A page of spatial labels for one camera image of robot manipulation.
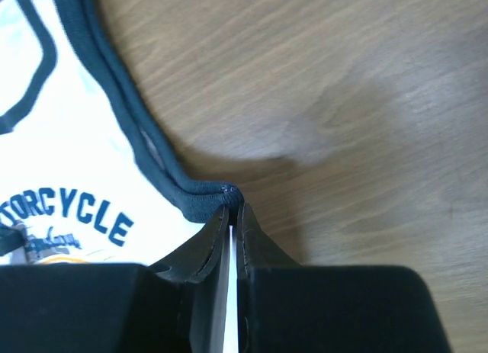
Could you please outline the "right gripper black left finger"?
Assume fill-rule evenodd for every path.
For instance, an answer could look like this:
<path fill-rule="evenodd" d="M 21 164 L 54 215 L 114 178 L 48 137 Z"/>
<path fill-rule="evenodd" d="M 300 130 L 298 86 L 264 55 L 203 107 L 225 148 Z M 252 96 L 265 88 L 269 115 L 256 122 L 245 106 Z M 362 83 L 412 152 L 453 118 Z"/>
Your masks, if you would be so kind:
<path fill-rule="evenodd" d="M 230 212 L 174 252 L 137 264 L 1 269 L 3 352 L 220 352 Z"/>

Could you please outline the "white printed tank top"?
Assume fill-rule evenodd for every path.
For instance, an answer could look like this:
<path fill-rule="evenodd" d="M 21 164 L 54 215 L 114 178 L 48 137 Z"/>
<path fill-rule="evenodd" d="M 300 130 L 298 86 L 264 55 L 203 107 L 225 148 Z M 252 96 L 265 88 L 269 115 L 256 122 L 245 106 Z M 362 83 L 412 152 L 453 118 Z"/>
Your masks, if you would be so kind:
<path fill-rule="evenodd" d="M 1 269 L 154 265 L 229 212 L 223 349 L 239 349 L 242 203 L 182 168 L 111 48 L 95 0 L 1 2 Z"/>

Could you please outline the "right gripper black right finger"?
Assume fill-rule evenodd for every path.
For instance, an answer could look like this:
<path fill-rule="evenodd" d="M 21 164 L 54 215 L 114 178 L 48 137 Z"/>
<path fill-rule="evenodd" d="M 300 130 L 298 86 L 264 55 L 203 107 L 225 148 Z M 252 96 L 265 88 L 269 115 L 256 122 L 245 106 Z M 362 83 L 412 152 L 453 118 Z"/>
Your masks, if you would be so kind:
<path fill-rule="evenodd" d="M 399 265 L 304 266 L 236 216 L 241 352 L 449 352 L 427 284 Z"/>

